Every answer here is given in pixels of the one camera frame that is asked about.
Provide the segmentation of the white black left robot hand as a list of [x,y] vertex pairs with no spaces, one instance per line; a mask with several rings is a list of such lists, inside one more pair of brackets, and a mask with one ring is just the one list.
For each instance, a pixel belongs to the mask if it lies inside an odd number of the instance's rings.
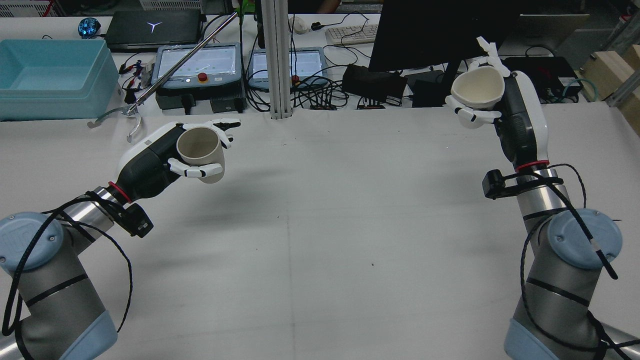
[[154,198],[180,177],[217,183],[226,171],[224,150],[233,141],[226,130],[240,125],[237,118],[167,123],[126,151],[107,189],[125,204]]

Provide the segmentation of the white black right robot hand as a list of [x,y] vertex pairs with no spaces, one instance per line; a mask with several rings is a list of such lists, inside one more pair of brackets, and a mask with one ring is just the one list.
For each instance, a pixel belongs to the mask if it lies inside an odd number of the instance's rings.
[[546,117],[532,80],[503,64],[494,42],[477,37],[486,52],[453,81],[445,104],[469,129],[494,125],[505,157],[516,173],[550,164]]

